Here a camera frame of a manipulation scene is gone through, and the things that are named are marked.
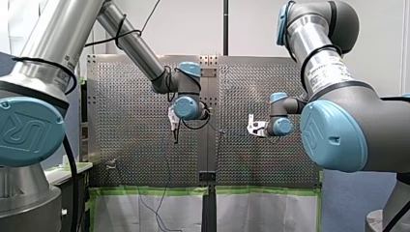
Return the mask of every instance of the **light blue joint cap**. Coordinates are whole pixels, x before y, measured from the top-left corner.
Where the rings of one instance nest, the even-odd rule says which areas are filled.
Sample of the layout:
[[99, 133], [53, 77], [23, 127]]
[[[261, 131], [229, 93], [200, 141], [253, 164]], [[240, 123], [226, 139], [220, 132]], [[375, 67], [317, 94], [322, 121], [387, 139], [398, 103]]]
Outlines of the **light blue joint cap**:
[[196, 77], [201, 77], [201, 67], [194, 62], [181, 62], [178, 68], [185, 73], [191, 74]]
[[277, 136], [285, 136], [292, 130], [293, 124], [287, 118], [279, 118], [274, 122], [274, 134]]
[[64, 135], [63, 116], [51, 104], [26, 97], [0, 100], [0, 165], [43, 161], [57, 151]]
[[278, 30], [277, 30], [277, 45], [284, 45], [284, 34], [286, 30], [286, 5], [283, 5], [280, 9], [278, 18]]
[[271, 95], [271, 103], [277, 102], [282, 99], [286, 99], [287, 94], [286, 93], [274, 93]]
[[319, 166], [356, 172], [367, 162], [366, 138], [356, 120], [339, 105], [325, 100], [309, 103], [302, 111], [302, 141]]
[[183, 96], [174, 103], [174, 111], [178, 118], [194, 120], [198, 114], [198, 103], [191, 97]]

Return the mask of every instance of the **green tape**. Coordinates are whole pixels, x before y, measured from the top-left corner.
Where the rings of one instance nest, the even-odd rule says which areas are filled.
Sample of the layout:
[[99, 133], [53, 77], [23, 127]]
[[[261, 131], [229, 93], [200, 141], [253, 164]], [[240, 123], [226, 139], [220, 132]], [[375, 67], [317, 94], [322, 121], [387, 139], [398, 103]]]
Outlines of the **green tape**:
[[85, 77], [84, 76], [81, 76], [80, 78], [79, 78], [79, 85], [85, 85], [85, 82], [86, 81], [86, 79], [85, 79]]
[[[163, 196], [165, 188], [154, 187], [135, 187], [135, 186], [120, 186], [120, 187], [105, 187], [105, 188], [90, 188], [92, 195], [150, 195]], [[189, 195], [206, 195], [208, 188], [167, 188], [165, 196], [189, 196]]]
[[52, 171], [52, 170], [55, 170], [55, 169], [57, 169], [58, 167], [49, 167], [48, 169], [46, 169], [45, 171]]
[[216, 187], [217, 194], [249, 194], [249, 193], [270, 193], [277, 195], [295, 196], [318, 196], [320, 189], [302, 188], [272, 188], [272, 187]]
[[96, 214], [96, 200], [97, 200], [97, 195], [92, 194], [90, 190], [90, 231], [94, 232], [94, 215]]

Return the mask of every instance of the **ur logo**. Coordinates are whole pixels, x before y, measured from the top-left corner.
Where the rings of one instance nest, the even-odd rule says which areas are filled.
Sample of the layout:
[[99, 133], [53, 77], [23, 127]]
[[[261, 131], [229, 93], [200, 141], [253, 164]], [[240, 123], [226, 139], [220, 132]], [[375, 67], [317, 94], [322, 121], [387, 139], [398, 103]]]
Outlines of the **ur logo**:
[[309, 118], [304, 128], [303, 137], [309, 148], [313, 151], [317, 147], [318, 140], [322, 140], [322, 134], [317, 127], [316, 122]]
[[27, 153], [39, 153], [51, 123], [37, 117], [14, 112], [0, 122], [0, 147]]

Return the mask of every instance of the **black cable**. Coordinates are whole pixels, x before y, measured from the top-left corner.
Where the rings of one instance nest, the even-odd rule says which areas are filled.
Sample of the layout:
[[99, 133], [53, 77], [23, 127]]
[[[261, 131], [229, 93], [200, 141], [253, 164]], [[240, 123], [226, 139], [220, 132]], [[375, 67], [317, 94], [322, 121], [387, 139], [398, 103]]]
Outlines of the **black cable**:
[[403, 218], [403, 216], [410, 210], [410, 201], [407, 202], [401, 208], [401, 210], [393, 217], [393, 219], [387, 224], [387, 226], [383, 229], [383, 232], [390, 232], [392, 231], [393, 227]]
[[164, 67], [166, 71], [165, 85], [166, 85], [166, 89], [168, 90], [168, 93], [166, 93], [166, 97], [167, 97], [168, 102], [172, 102], [175, 99], [175, 92], [172, 93], [172, 97], [171, 97], [172, 70], [171, 70], [171, 67], [169, 66], [164, 66]]
[[72, 226], [71, 231], [76, 232], [77, 221], [78, 221], [78, 176], [77, 169], [75, 165], [75, 156], [73, 154], [72, 147], [70, 146], [70, 141], [67, 138], [67, 135], [64, 136], [63, 140], [64, 149], [67, 153], [67, 158], [69, 159], [70, 170], [72, 172], [72, 183], [73, 183], [73, 217], [72, 217]]
[[191, 126], [188, 126], [188, 124], [185, 122], [184, 119], [181, 119], [182, 123], [184, 124], [186, 128], [190, 130], [194, 130], [194, 131], [203, 129], [209, 123], [210, 120], [211, 120], [211, 115], [208, 115], [208, 118], [203, 125], [199, 126], [198, 128], [192, 128]]
[[174, 131], [174, 139], [175, 139], [174, 144], [178, 144], [179, 142], [179, 131], [181, 128], [181, 121], [182, 119], [179, 120], [177, 130]]
[[284, 28], [285, 28], [285, 30], [284, 30], [284, 42], [285, 42], [285, 47], [286, 47], [286, 49], [287, 49], [287, 52], [289, 52], [289, 56], [290, 56], [290, 58], [292, 58], [292, 60], [293, 61], [295, 61], [296, 63], [298, 63], [297, 61], [296, 61], [296, 58], [295, 58], [295, 56], [293, 55], [293, 52], [290, 50], [290, 47], [289, 47], [289, 39], [287, 38], [287, 17], [288, 17], [288, 13], [289, 13], [289, 8], [290, 8], [290, 6], [292, 5], [292, 4], [295, 4], [296, 2], [295, 1], [289, 1], [289, 2], [287, 2], [287, 5], [286, 5], [286, 10], [285, 10], [285, 16], [284, 16]]
[[126, 18], [127, 18], [127, 14], [123, 14], [123, 18], [121, 18], [120, 24], [118, 24], [117, 33], [115, 34], [115, 45], [120, 50], [122, 50], [123, 48], [120, 47], [118, 39], [120, 39], [120, 33], [121, 33], [121, 30], [123, 29], [124, 21], [126, 20]]
[[105, 43], [108, 43], [108, 42], [111, 42], [111, 41], [115, 41], [115, 44], [117, 45], [117, 47], [120, 48], [120, 49], [122, 49], [122, 48], [119, 46], [118, 39], [120, 39], [120, 38], [122, 38], [122, 37], [125, 37], [125, 36], [127, 36], [127, 35], [129, 35], [129, 34], [131, 34], [131, 33], [135, 33], [135, 32], [138, 34], [138, 36], [142, 36], [142, 32], [145, 30], [145, 27], [147, 26], [148, 21], [150, 20], [151, 16], [153, 15], [153, 13], [154, 13], [155, 9], [157, 8], [158, 4], [160, 3], [160, 1], [161, 1], [161, 0], [158, 0], [158, 2], [156, 3], [156, 5], [154, 6], [154, 9], [151, 11], [150, 15], [148, 16], [147, 20], [145, 20], [145, 23], [144, 23], [144, 26], [142, 27], [142, 30], [131, 30], [131, 31], [129, 31], [129, 32], [126, 32], [126, 33], [120, 35], [120, 32], [121, 32], [122, 27], [123, 27], [123, 25], [124, 25], [124, 22], [125, 22], [125, 20], [126, 20], [126, 18], [127, 18], [127, 15], [126, 15], [126, 14], [123, 14], [123, 18], [121, 19], [120, 23], [118, 24], [118, 30], [117, 30], [117, 33], [116, 33], [115, 37], [112, 37], [112, 38], [109, 38], [109, 39], [106, 39], [106, 40], [102, 40], [102, 41], [87, 43], [84, 47], [92, 46], [92, 45], [97, 45], [97, 44], [105, 44]]
[[326, 44], [320, 47], [315, 48], [305, 59], [304, 63], [301, 66], [301, 82], [302, 82], [302, 86], [304, 87], [305, 90], [307, 90], [307, 86], [305, 84], [305, 69], [308, 65], [308, 61], [316, 54], [318, 54], [321, 51], [324, 50], [332, 50], [334, 49], [340, 56], [341, 56], [341, 49], [340, 47], [338, 47], [337, 45], [334, 44]]
[[138, 36], [141, 36], [141, 31], [140, 31], [140, 30], [132, 30], [132, 31], [126, 32], [126, 33], [124, 33], [124, 34], [121, 34], [121, 35], [118, 36], [118, 37], [112, 37], [112, 38], [109, 38], [109, 39], [106, 39], [106, 40], [102, 40], [102, 41], [87, 43], [84, 47], [92, 46], [92, 45], [97, 45], [97, 44], [105, 44], [105, 43], [108, 43], [108, 42], [111, 42], [111, 41], [118, 40], [118, 39], [120, 39], [120, 38], [122, 38], [122, 37], [125, 37], [125, 36], [127, 36], [127, 35], [129, 35], [129, 34], [131, 34], [131, 33], [135, 33], [135, 32], [139, 34]]
[[154, 14], [155, 9], [157, 8], [158, 4], [160, 3], [161, 0], [158, 0], [157, 3], [154, 6], [154, 9], [151, 11], [150, 15], [148, 16], [147, 20], [145, 20], [144, 26], [141, 29], [141, 33], [144, 31], [145, 27], [148, 24], [148, 21], [151, 19], [151, 16]]
[[70, 88], [70, 90], [66, 92], [66, 95], [72, 93], [74, 91], [75, 87], [78, 84], [74, 73], [71, 70], [69, 70], [68, 68], [66, 68], [65, 66], [60, 65], [56, 62], [47, 61], [47, 60], [42, 59], [42, 58], [32, 58], [32, 57], [15, 57], [12, 60], [17, 61], [17, 62], [24, 62], [24, 61], [38, 62], [38, 63], [48, 64], [50, 66], [54, 66], [54, 67], [57, 67], [57, 68], [61, 69], [64, 73], [66, 73], [73, 80], [73, 85]]
[[[159, 207], [158, 207], [156, 210], [154, 210], [153, 208], [151, 208], [150, 206], [148, 206], [148, 205], [145, 203], [145, 201], [142, 199], [142, 197], [141, 197], [142, 194], [141, 194], [141, 191], [140, 191], [140, 189], [139, 189], [139, 186], [136, 186], [136, 189], [137, 189], [137, 191], [138, 191], [138, 200], [140, 200], [141, 203], [142, 203], [142, 205], [144, 205], [148, 210], [150, 210], [152, 213], [154, 213], [154, 214], [156, 215], [157, 225], [158, 225], [160, 231], [162, 231], [162, 232], [182, 232], [182, 230], [170, 230], [170, 229], [166, 228], [165, 224], [163, 223], [162, 217], [161, 217], [160, 214], [158, 213], [158, 211], [159, 211], [160, 208], [161, 208], [161, 204], [162, 204], [162, 201], [163, 201], [163, 199], [164, 199], [165, 193], [166, 193], [166, 191], [167, 191], [167, 189], [168, 189], [168, 186], [169, 186], [169, 184], [170, 184], [170, 182], [171, 182], [171, 171], [170, 171], [170, 167], [169, 167], [169, 160], [168, 160], [168, 158], [166, 157], [166, 155], [163, 155], [163, 156], [164, 156], [164, 159], [165, 159], [165, 161], [166, 161], [166, 163], [167, 163], [167, 167], [168, 167], [168, 169], [167, 169], [167, 170], [168, 170], [168, 171], [167, 171], [167, 172], [168, 172], [168, 181], [167, 181], [167, 183], [166, 183], [166, 185], [165, 185], [165, 189], [164, 189], [164, 191], [163, 191], [163, 194], [162, 194], [162, 198], [161, 198], [161, 202], [160, 202]], [[123, 178], [123, 175], [121, 174], [121, 171], [120, 171], [120, 169], [119, 169], [119, 167], [118, 167], [118, 164], [117, 164], [115, 170], [117, 170], [118, 176], [119, 176], [119, 178], [120, 178], [121, 186], [125, 186], [124, 178]]]

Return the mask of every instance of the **perforated metal panel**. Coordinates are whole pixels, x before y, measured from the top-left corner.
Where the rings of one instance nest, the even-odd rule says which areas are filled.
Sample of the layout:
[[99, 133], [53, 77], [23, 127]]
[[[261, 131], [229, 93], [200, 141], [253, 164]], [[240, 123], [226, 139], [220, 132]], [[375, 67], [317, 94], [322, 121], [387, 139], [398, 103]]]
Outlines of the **perforated metal panel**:
[[[89, 154], [100, 160], [91, 175], [93, 186], [164, 187], [169, 179], [166, 156], [170, 187], [199, 185], [199, 171], [216, 170], [215, 160], [218, 185], [318, 187], [319, 169], [304, 152], [299, 116], [291, 116], [296, 130], [279, 141], [249, 136], [246, 130], [250, 113], [256, 120], [269, 119], [272, 93], [302, 93], [293, 62], [213, 56], [211, 65], [210, 57], [161, 57], [171, 67], [183, 61], [202, 65], [208, 61], [203, 72], [218, 73], [201, 78], [201, 97], [213, 108], [211, 125], [217, 129], [181, 127], [178, 145], [170, 132], [166, 96], [152, 92], [149, 80], [128, 57], [89, 58]], [[112, 160], [117, 160], [118, 168], [106, 169]]]
[[249, 136], [249, 114], [269, 120], [269, 97], [274, 92], [299, 96], [299, 69], [290, 59], [220, 57], [219, 185], [317, 188], [319, 169], [304, 152], [299, 116], [295, 130], [280, 140]]
[[[199, 63], [196, 56], [162, 56]], [[173, 143], [166, 95], [154, 94], [146, 76], [125, 55], [89, 57], [89, 153], [99, 158], [92, 186], [197, 186], [198, 132], [181, 128]], [[106, 164], [116, 160], [117, 168]]]

